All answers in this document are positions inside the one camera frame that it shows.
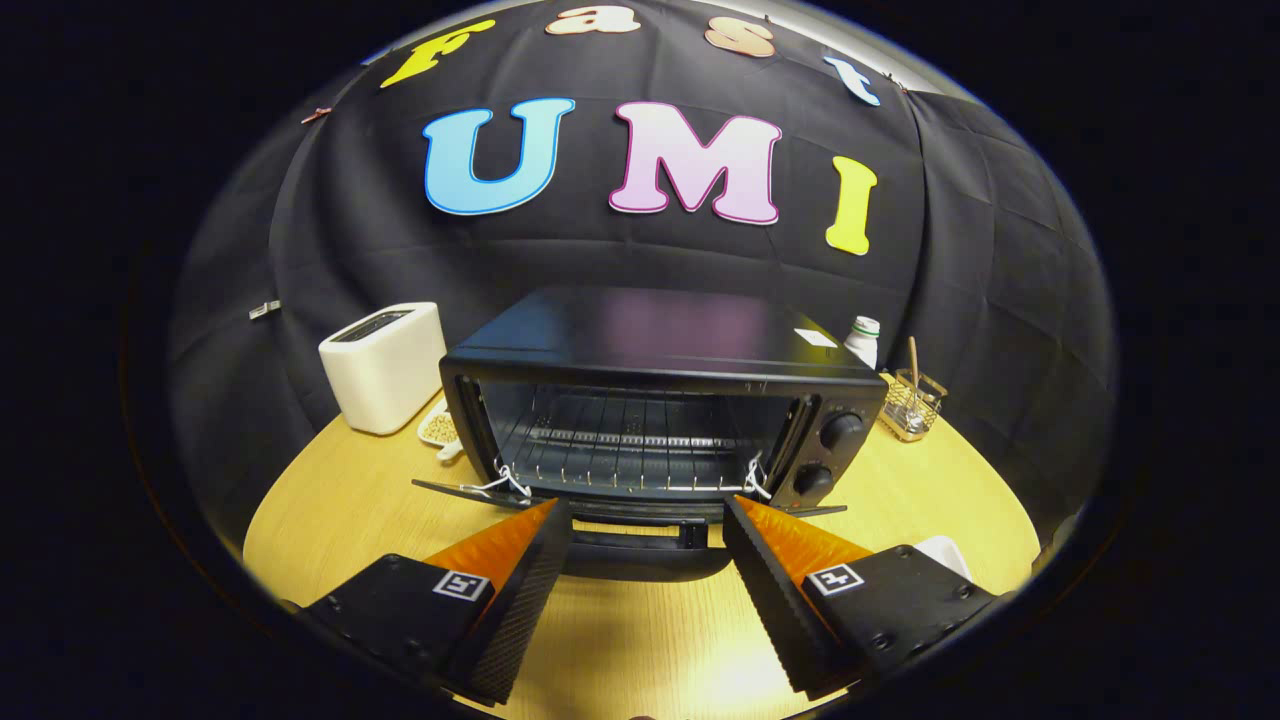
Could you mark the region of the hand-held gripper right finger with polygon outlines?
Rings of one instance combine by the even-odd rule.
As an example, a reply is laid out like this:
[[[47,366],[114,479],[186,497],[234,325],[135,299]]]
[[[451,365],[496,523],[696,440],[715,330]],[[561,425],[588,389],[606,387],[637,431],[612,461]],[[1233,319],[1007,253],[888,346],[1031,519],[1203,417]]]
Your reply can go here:
[[[899,682],[995,600],[914,546],[873,552],[742,496],[723,525],[788,683],[810,700]]]

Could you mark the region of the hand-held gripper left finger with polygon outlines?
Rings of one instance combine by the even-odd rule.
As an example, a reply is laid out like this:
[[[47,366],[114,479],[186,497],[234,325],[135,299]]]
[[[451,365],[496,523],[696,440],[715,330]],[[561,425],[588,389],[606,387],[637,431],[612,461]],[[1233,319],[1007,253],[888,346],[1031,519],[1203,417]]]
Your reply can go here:
[[[297,618],[399,679],[503,705],[571,534],[549,500],[426,559],[385,553]]]

